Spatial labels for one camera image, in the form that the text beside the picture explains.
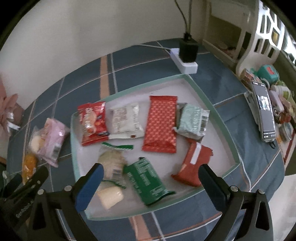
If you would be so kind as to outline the small cream cake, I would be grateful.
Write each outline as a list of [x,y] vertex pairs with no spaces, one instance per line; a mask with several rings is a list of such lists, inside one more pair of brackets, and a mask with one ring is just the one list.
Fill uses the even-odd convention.
[[113,186],[99,190],[97,196],[105,209],[110,209],[124,199],[123,192],[120,187]]

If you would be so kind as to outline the orange soft bread packet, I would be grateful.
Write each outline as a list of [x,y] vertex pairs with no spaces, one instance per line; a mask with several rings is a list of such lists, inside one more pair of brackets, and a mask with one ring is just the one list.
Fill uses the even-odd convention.
[[37,169],[38,158],[33,153],[25,155],[22,166],[23,185],[33,176]]

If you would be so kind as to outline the green edged round cake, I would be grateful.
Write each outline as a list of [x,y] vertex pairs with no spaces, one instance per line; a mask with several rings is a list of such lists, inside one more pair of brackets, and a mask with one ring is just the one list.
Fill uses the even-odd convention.
[[134,145],[112,145],[108,142],[101,144],[97,162],[103,166],[104,182],[126,189],[126,181],[123,177],[123,170],[127,166],[125,154],[133,148]]

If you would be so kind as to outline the dark red wafer packet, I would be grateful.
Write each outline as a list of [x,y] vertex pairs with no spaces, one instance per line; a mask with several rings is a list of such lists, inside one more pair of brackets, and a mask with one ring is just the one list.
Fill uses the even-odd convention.
[[198,175],[199,167],[209,163],[213,156],[213,150],[191,138],[186,138],[186,140],[189,143],[189,149],[179,172],[172,174],[171,177],[185,185],[199,187],[201,186]]

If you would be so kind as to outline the dark green snack packet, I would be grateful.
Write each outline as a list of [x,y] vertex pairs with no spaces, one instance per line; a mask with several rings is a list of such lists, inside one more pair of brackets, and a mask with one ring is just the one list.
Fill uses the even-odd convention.
[[140,157],[133,164],[125,166],[123,172],[128,176],[133,188],[146,206],[176,194],[175,191],[165,187],[152,164],[145,157]]

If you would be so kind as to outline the red peanut snack bag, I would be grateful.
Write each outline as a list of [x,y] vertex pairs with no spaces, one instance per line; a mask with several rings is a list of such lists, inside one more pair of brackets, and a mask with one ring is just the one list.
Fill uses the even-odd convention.
[[105,101],[86,103],[78,106],[79,122],[82,127],[82,146],[108,140]]

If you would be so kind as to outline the white grey snack packet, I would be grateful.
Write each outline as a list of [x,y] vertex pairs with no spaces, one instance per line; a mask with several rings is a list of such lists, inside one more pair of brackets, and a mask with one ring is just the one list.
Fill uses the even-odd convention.
[[144,137],[144,129],[138,120],[138,102],[111,108],[111,130],[109,139],[132,139]]

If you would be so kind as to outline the pale green snack packet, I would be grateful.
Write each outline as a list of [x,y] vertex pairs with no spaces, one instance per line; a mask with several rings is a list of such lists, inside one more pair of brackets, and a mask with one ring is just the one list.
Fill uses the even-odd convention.
[[188,103],[177,103],[173,130],[183,137],[201,141],[205,136],[210,111]]

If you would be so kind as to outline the red patterned packet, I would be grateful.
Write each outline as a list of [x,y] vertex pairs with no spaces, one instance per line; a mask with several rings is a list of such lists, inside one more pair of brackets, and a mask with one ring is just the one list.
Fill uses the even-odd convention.
[[176,123],[177,96],[150,96],[150,106],[142,150],[174,154],[177,137],[173,127]]

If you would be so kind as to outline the clear wrapped white bun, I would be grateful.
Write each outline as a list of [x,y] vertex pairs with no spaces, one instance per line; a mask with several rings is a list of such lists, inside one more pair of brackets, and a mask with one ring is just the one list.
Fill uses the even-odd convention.
[[37,158],[41,159],[41,149],[44,147],[47,134],[43,130],[34,128],[29,141],[30,152],[33,153]]

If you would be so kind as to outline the blue plaid tablecloth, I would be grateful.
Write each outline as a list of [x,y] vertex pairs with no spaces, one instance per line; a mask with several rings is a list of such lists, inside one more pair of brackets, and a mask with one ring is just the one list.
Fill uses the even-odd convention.
[[25,111],[8,147],[20,177],[34,128],[62,145],[14,215],[29,240],[270,240],[268,202],[285,176],[266,87],[245,87],[212,54],[182,74],[158,43],[111,54],[60,79]]

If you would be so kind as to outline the black smartphone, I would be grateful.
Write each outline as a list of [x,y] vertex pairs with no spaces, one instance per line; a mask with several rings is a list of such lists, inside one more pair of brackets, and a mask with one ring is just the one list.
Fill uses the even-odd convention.
[[261,82],[252,81],[251,90],[261,139],[266,143],[273,142],[276,137],[275,123],[267,88]]

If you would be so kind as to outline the teal rimmed white tray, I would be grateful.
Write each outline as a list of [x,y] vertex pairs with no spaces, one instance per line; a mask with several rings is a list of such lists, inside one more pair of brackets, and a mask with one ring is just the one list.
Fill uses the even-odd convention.
[[76,179],[96,163],[102,182],[85,208],[89,220],[140,215],[202,191],[202,164],[225,177],[240,163],[233,139],[214,106],[189,75],[158,79],[105,99],[109,135],[83,144],[96,111],[71,117]]

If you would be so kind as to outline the pink paper flower bouquet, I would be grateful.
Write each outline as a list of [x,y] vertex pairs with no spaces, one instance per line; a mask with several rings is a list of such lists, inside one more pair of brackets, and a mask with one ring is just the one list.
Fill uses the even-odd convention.
[[1,80],[1,138],[10,137],[13,130],[18,131],[21,127],[24,109],[17,100],[18,94],[7,95]]

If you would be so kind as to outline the teal toy box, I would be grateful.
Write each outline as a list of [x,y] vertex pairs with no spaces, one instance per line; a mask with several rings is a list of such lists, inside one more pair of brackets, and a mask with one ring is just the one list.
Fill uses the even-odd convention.
[[262,65],[257,71],[257,76],[260,79],[266,79],[270,85],[275,84],[280,78],[273,65]]

